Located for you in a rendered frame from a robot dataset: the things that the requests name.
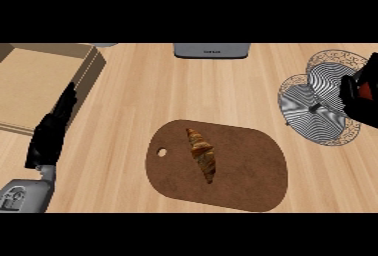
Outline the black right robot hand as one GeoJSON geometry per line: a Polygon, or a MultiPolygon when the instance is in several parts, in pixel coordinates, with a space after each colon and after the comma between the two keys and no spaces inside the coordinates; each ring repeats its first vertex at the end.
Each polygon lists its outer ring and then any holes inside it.
{"type": "Polygon", "coordinates": [[[347,116],[378,129],[378,53],[373,52],[358,77],[344,75],[341,78],[339,98],[347,116]],[[358,86],[367,82],[373,100],[358,97],[358,86]]]}

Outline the open pale wooden drawer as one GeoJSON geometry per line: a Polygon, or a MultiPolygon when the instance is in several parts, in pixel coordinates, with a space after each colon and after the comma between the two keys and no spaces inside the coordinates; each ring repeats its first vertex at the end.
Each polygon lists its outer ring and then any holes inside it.
{"type": "Polygon", "coordinates": [[[0,130],[31,136],[69,83],[76,114],[106,61],[79,43],[0,43],[0,130]]]}

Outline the brown croissant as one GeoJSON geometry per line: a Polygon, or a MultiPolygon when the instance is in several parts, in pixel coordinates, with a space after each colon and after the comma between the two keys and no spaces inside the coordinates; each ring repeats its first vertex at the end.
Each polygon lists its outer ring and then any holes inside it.
{"type": "Polygon", "coordinates": [[[215,174],[214,146],[205,141],[200,133],[196,130],[187,128],[186,133],[189,144],[192,146],[192,158],[197,163],[206,183],[211,184],[215,174]]]}

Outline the brown wooden cutting board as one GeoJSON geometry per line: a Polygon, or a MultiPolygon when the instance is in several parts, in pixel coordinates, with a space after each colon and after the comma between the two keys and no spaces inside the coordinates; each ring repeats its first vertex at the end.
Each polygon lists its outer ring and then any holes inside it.
{"type": "Polygon", "coordinates": [[[150,139],[146,175],[163,196],[251,212],[271,210],[286,194],[283,152],[270,136],[249,128],[190,120],[168,122],[150,139]],[[187,129],[214,146],[211,181],[192,158],[187,129]]]}

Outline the red bell pepper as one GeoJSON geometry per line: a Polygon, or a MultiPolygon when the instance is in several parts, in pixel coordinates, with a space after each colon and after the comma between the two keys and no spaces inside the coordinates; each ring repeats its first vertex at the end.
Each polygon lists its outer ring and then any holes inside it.
{"type": "Polygon", "coordinates": [[[358,86],[358,97],[367,100],[373,100],[369,83],[364,82],[358,86]]]}

